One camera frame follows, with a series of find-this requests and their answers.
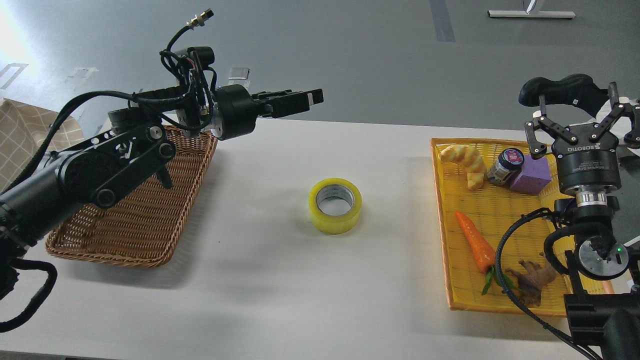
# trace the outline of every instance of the toy croissant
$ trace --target toy croissant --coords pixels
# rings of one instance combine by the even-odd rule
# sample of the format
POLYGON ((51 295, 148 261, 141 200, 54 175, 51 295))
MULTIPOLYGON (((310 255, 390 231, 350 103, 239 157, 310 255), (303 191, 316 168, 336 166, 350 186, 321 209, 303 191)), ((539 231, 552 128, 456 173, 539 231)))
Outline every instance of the toy croissant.
POLYGON ((440 161, 454 162, 465 169, 467 173, 467 188, 476 190, 484 184, 486 166, 482 155, 471 145, 450 145, 440 152, 440 161))

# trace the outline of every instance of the metal stand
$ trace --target metal stand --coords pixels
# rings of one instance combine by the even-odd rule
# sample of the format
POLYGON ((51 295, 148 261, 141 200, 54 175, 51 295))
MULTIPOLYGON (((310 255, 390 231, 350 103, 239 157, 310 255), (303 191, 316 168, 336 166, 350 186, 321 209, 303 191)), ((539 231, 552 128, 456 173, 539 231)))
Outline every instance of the metal stand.
POLYGON ((522 11, 517 10, 488 10, 489 17, 524 17, 530 19, 573 19, 574 12, 541 12, 535 10, 542 7, 544 0, 531 0, 529 5, 522 11))

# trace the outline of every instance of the purple block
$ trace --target purple block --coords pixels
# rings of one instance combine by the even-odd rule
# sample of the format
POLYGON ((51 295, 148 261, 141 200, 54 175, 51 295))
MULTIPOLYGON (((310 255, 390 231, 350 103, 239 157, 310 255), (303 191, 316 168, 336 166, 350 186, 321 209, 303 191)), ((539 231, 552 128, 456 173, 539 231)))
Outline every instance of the purple block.
POLYGON ((551 171, 546 158, 533 160, 530 155, 524 156, 522 170, 514 178, 509 188, 511 191, 537 195, 551 182, 551 171))

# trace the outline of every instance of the yellow tape roll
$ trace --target yellow tape roll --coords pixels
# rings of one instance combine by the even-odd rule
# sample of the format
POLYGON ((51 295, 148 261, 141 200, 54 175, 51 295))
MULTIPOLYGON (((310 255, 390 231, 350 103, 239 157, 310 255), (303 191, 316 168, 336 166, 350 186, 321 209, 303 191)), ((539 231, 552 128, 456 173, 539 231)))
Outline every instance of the yellow tape roll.
POLYGON ((309 210, 311 222, 318 230, 327 234, 342 234, 351 230, 360 218, 362 196, 360 190, 345 179, 333 177, 317 183, 309 193, 309 210), (327 215, 320 210, 320 203, 325 200, 342 199, 351 209, 343 215, 327 215))

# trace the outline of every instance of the beige fabric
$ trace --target beige fabric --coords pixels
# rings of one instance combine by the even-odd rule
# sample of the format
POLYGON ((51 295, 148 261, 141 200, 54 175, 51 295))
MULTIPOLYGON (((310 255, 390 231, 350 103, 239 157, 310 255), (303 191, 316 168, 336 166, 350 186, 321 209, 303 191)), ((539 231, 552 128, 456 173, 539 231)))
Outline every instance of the beige fabric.
MULTIPOLYGON (((0 190, 26 166, 42 144, 58 113, 0 98, 0 190)), ((56 133, 49 150, 62 150, 83 140, 78 122, 69 118, 56 133)))

